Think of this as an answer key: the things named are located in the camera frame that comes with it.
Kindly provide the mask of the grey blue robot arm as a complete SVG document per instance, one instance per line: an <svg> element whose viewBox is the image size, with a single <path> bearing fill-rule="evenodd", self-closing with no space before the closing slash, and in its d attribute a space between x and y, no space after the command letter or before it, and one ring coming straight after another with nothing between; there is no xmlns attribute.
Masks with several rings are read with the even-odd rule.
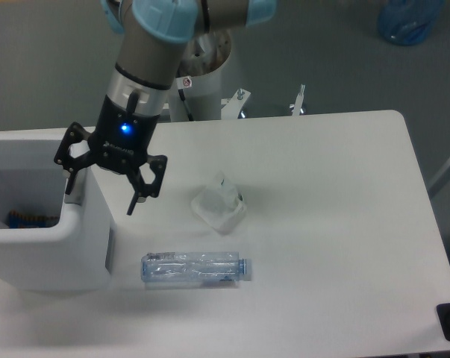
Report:
<svg viewBox="0 0 450 358"><path fill-rule="evenodd" d="M124 175L138 202L160 194L167 158L148 146L188 43L211 31L270 20L276 1L103 1L113 28L124 33L93 132L73 122L54 162L68 174L71 195L79 172L92 165Z"/></svg>

